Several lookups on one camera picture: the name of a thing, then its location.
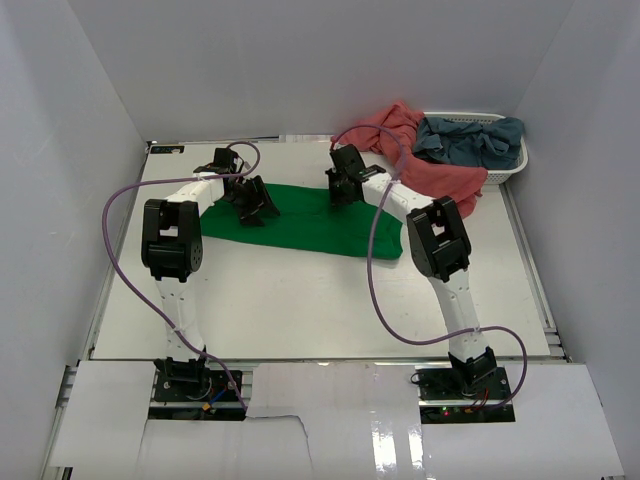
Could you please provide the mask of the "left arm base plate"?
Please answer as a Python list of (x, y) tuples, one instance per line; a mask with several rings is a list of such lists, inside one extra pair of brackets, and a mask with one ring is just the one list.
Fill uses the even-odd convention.
[(243, 421), (236, 391), (224, 370), (212, 370), (205, 359), (155, 359), (154, 386), (148, 410), (151, 420)]

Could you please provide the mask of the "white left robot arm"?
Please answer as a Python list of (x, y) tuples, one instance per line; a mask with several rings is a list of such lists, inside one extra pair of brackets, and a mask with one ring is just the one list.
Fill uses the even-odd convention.
[(235, 142), (214, 151), (175, 193), (144, 204), (141, 258), (155, 280), (163, 316), (169, 319), (167, 355), (187, 361), (205, 356), (192, 276), (204, 257), (201, 216), (219, 202), (236, 213), (243, 227), (263, 227), (263, 214), (279, 216), (261, 177), (249, 178)]

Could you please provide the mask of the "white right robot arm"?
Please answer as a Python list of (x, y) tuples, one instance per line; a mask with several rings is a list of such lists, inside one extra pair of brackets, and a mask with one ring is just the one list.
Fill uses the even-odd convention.
[(433, 199), (394, 179), (378, 165), (367, 166), (353, 145), (330, 151), (333, 167), (326, 171), (331, 205), (356, 202), (377, 208), (367, 246), (366, 271), (371, 300), (382, 312), (373, 284), (374, 237), (383, 212), (406, 226), (416, 269), (433, 287), (445, 321), (452, 369), (451, 384), (461, 397), (472, 399), (484, 391), (497, 363), (481, 331), (469, 287), (471, 243), (453, 199)]

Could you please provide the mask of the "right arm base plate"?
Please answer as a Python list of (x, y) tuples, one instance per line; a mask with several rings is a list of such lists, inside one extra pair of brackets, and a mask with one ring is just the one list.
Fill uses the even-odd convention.
[(423, 425), (514, 423), (506, 371), (499, 367), (479, 387), (468, 387), (452, 368), (417, 369), (410, 377), (417, 387)]

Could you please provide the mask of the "green t shirt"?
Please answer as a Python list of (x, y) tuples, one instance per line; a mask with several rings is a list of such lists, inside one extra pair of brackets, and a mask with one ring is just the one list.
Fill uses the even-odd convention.
[(376, 206), (358, 202), (332, 207), (326, 189), (269, 184), (267, 190), (278, 216), (261, 214), (261, 226), (243, 226), (232, 206), (219, 202), (200, 217), (202, 234), (252, 245), (367, 256)]

